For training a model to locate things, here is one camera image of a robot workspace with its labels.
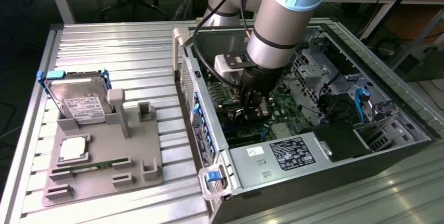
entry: metal rail table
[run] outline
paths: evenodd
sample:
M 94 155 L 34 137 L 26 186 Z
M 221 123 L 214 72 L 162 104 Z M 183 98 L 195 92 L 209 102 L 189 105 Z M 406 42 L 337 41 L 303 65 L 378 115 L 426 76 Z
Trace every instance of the metal rail table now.
M 41 205 L 57 109 L 35 83 L 0 205 L 0 223 L 207 223 L 171 77 L 171 29 L 194 22 L 65 25 L 39 70 L 109 70 L 131 107 L 157 107 L 165 182 L 71 204 Z M 435 223 L 444 220 L 444 143 L 377 176 L 233 223 Z

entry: blue cable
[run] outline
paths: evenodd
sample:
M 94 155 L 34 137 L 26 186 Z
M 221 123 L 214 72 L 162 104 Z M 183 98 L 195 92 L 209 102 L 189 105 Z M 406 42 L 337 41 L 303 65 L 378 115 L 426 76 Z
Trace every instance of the blue cable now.
M 267 133 L 267 128 L 261 132 L 261 140 L 265 139 L 265 135 L 266 135 L 266 133 Z
M 369 92 L 365 90 L 363 87 L 358 87 L 354 93 L 354 105 L 357 108 L 357 112 L 359 113 L 361 116 L 361 122 L 363 122 L 363 113 L 362 113 L 362 109 L 361 109 L 361 101 L 359 101 L 359 96 L 365 96 L 366 98 L 369 98 Z

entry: hard drive label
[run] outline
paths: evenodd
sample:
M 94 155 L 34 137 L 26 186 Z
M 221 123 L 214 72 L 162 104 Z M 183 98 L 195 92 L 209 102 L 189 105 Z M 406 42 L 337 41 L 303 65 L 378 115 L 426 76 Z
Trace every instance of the hard drive label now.
M 279 168 L 286 171 L 315 163 L 299 137 L 269 144 Z
M 74 120 L 90 120 L 105 117 L 98 97 L 69 98 L 63 100 Z

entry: black power cable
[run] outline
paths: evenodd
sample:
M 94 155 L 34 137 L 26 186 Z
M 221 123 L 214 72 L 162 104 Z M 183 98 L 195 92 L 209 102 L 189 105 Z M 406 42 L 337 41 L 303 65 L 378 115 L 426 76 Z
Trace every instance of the black power cable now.
M 30 24 L 33 24 L 37 28 L 39 28 L 43 32 L 47 32 L 47 28 L 45 28 L 42 25 L 37 24 L 21 11 L 18 11 L 14 7 L 9 5 L 9 3 L 5 2 L 5 0 L 0 0 L 0 3 L 5 5 L 11 11 L 15 12 L 17 15 L 19 15 Z
M 0 132 L 0 136 L 1 136 L 1 135 L 7 131 L 7 129 L 9 129 L 9 124 L 10 124 L 11 117 L 13 117 L 13 115 L 14 115 L 14 112 L 15 112 L 15 107 L 14 107 L 11 104 L 9 104 L 9 103 L 3 103 L 3 102 L 0 102 L 0 104 L 2 104 L 2 105 L 5 105 L 5 106 L 7 106 L 7 107 L 11 108 L 11 113 L 10 113 L 10 115 L 9 115 L 9 117 L 7 117 L 5 127 L 2 128 L 2 130 L 1 130 L 1 132 Z
M 390 6 L 387 12 L 385 13 L 383 17 L 381 18 L 379 22 L 377 23 L 375 27 L 373 28 L 373 31 L 370 31 L 370 33 L 367 34 L 366 38 L 361 40 L 361 42 L 366 45 L 370 42 L 370 39 L 373 38 L 373 36 L 375 35 L 378 29 L 382 27 L 387 17 L 390 16 L 391 12 L 394 11 L 394 9 L 398 7 L 398 5 L 401 4 L 402 0 L 395 0 L 393 5 Z
M 435 107 L 437 107 L 441 111 L 444 111 L 444 109 L 438 106 L 438 104 L 437 104 L 437 102 L 434 101 L 433 97 L 430 96 L 430 94 L 429 94 L 427 91 L 425 90 L 423 86 L 422 86 L 418 82 L 415 82 L 415 84 L 421 87 L 422 91 L 425 92 L 425 94 L 426 94 L 427 97 L 430 98 L 430 100 L 431 100 L 431 102 L 434 103 Z
M 243 0 L 241 0 L 241 17 L 242 17 L 242 23 L 243 23 L 245 33 L 246 33 L 247 38 L 250 38 L 249 30 L 247 30 L 247 26 L 246 26 L 246 19 L 245 19 L 245 4 L 243 4 Z
M 190 0 L 182 0 L 179 6 L 175 9 L 173 21 L 177 19 L 178 15 L 182 13 L 185 4 L 186 4 L 186 7 L 185 7 L 183 16 L 182 16 L 182 20 L 183 20 L 185 15 L 186 15 L 186 11 L 187 11 L 187 7 L 189 7 L 189 4 L 190 4 Z
M 438 87 L 437 87 L 437 85 L 433 83 L 433 81 L 431 81 L 431 80 L 430 80 L 430 83 L 431 83 L 431 85 L 434 86 L 434 88 L 435 88 L 435 89 L 438 89 L 439 91 L 442 91 L 442 92 L 444 92 L 444 90 L 442 90 L 441 88 L 438 88 Z
M 221 0 L 218 5 L 214 7 L 214 9 L 209 12 L 209 14 L 202 18 L 202 20 L 199 21 L 195 29 L 194 29 L 194 32 L 193 32 L 193 46 L 194 46 L 194 51 L 195 51 L 195 54 L 197 54 L 197 58 L 199 60 L 199 62 L 203 64 L 205 68 L 209 70 L 209 72 L 213 74 L 213 76 L 221 81 L 223 82 L 226 85 L 229 85 L 230 87 L 234 87 L 234 88 L 238 88 L 238 85 L 229 82 L 226 79 L 223 79 L 222 76 L 219 76 L 219 74 L 214 71 L 214 69 L 210 67 L 206 59 L 203 58 L 202 56 L 202 53 L 201 53 L 201 50 L 198 48 L 198 45 L 197 45 L 197 33 L 198 33 L 198 30 L 201 28 L 201 26 L 205 24 L 205 22 L 209 20 L 209 18 L 214 15 L 214 13 L 217 12 L 217 10 L 219 9 L 219 7 L 222 6 L 222 4 L 225 3 L 226 0 Z
M 325 83 L 322 85 L 322 87 L 318 90 L 318 95 L 317 95 L 317 100 L 319 100 L 319 94 L 321 94 L 321 90 L 326 89 L 329 87 L 330 84 L 333 84 L 333 82 L 335 81 L 335 79 L 339 76 L 339 71 L 334 74 L 333 78 L 327 81 L 327 83 Z
M 439 33 L 437 33 L 437 34 L 433 34 L 433 35 L 430 35 L 430 36 L 426 36 L 426 37 L 423 37 L 423 39 L 427 39 L 427 38 L 434 38 L 434 37 L 437 37 L 437 36 L 439 36 L 441 34 L 444 34 L 444 32 L 439 32 Z M 374 53 L 375 53 L 375 55 L 379 57 L 379 58 L 382 58 L 382 59 L 387 59 L 387 58 L 390 58 L 390 56 L 391 55 L 383 55 L 383 54 L 381 54 L 381 52 L 379 52 L 379 49 L 381 49 L 381 45 L 382 44 L 385 44 L 385 43 L 389 43 L 389 44 L 391 44 L 393 45 L 393 52 L 401 47 L 401 45 L 402 44 L 399 44 L 398 42 L 399 41 L 411 41 L 413 39 L 411 38 L 395 38 L 395 37 L 387 37 L 387 38 L 382 38 L 382 39 L 379 39 L 377 42 L 375 42 L 375 44 L 374 44 Z
M 367 26 L 369 26 L 371 20 L 374 19 L 374 16 L 375 16 L 375 14 L 377 14 L 377 12 L 378 12 L 378 7 L 377 7 L 377 3 L 378 3 L 378 2 L 379 2 L 379 0 L 375 0 L 374 12 L 373 12 L 371 17 L 370 17 L 369 20 L 367 20 L 367 23 L 366 23 L 365 27 L 359 30 L 361 25 L 363 24 L 365 20 L 361 21 L 361 24 L 359 24 L 359 26 L 357 27 L 355 31 L 358 31 L 358 32 L 354 34 L 355 36 L 358 36 L 361 33 L 363 33 L 363 31 L 365 31 L 365 29 L 367 28 Z

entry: metal bracket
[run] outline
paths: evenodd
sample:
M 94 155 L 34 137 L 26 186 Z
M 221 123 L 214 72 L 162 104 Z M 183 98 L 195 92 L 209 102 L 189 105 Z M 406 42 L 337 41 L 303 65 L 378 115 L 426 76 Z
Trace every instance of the metal bracket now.
M 230 69 L 241 69 L 257 66 L 251 61 L 247 61 L 247 58 L 243 54 L 223 54 L 223 60 Z
M 177 71 L 177 56 L 178 56 L 178 46 L 183 46 L 186 41 L 191 38 L 189 29 L 185 27 L 178 27 L 173 29 L 173 71 Z

